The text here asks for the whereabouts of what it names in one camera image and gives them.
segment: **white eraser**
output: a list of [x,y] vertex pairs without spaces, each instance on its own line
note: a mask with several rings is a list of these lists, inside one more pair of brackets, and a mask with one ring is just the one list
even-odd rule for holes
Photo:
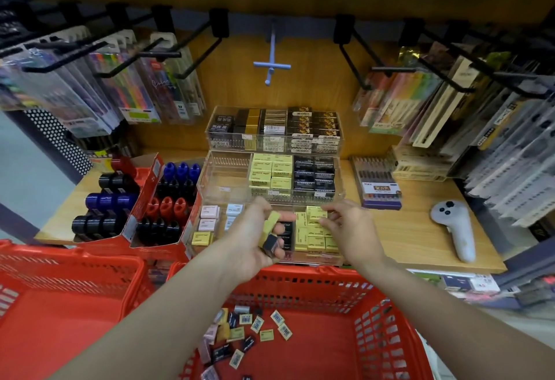
[[214,231],[216,228],[215,219],[201,219],[199,223],[199,231]]
[[217,205],[203,206],[200,210],[200,217],[202,219],[218,219],[220,215],[220,207]]
[[225,221],[224,230],[228,230],[232,226],[232,223],[233,223],[234,220],[235,220],[234,216],[228,216],[226,221]]
[[225,212],[225,214],[227,216],[239,216],[239,214],[243,211],[243,205],[242,204],[233,204],[233,203],[229,203],[227,206],[227,210]]

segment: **game controller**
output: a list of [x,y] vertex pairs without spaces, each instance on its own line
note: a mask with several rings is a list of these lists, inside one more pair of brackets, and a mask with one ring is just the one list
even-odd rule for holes
[[430,217],[447,227],[453,237],[457,256],[464,263],[473,263],[476,260],[476,247],[466,205],[455,200],[440,202],[432,208]]

